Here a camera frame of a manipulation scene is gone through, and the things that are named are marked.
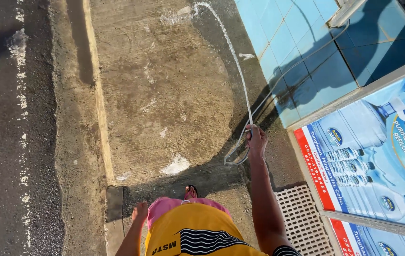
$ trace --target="asphalt road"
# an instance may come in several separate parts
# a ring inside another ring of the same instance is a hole
[[[0,0],[0,255],[62,252],[51,51],[47,1]]]

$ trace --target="drain grate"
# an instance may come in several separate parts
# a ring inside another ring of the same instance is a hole
[[[275,193],[288,240],[303,256],[334,256],[307,185]]]

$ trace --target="red stripe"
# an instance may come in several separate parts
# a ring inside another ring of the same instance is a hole
[[[335,207],[333,206],[330,194],[327,191],[327,189],[332,188],[327,187],[326,184],[324,183],[324,180],[321,177],[321,173],[319,172],[318,166],[316,165],[313,152],[311,151],[310,146],[308,145],[307,138],[305,137],[302,128],[295,130],[294,136],[296,136],[297,143],[299,144],[300,150],[302,151],[303,158],[307,163],[308,171],[310,171],[310,175],[313,178],[313,182],[315,184],[316,190],[318,191],[319,198],[321,199],[321,203],[323,204],[324,210],[335,211]]]
[[[342,221],[337,219],[330,219],[330,221],[332,223],[333,231],[337,236],[338,243],[340,244],[340,247],[342,249],[343,255],[355,256],[356,254],[353,251],[353,247],[351,246],[351,243],[348,240],[346,230],[344,229]]]

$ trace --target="pink shorts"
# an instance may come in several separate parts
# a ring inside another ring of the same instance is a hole
[[[200,203],[206,206],[212,206],[217,208],[218,210],[221,210],[223,212],[226,212],[229,217],[231,217],[231,215],[229,214],[228,209],[226,209],[224,206],[222,206],[221,204],[212,201],[210,199],[207,198],[190,198],[186,201],[189,201],[190,203]],[[183,200],[180,199],[175,199],[175,198],[169,198],[169,197],[159,197],[157,198],[149,207],[149,214],[147,216],[147,227],[150,229],[150,227],[152,226],[152,224],[158,219],[160,218],[160,216],[162,216],[163,214],[165,214],[167,211],[178,207],[179,205],[181,205],[183,202]]]

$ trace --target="yellow shirt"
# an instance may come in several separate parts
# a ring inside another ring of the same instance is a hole
[[[146,256],[264,256],[243,241],[232,219],[199,203],[175,207],[157,219],[147,234]]]

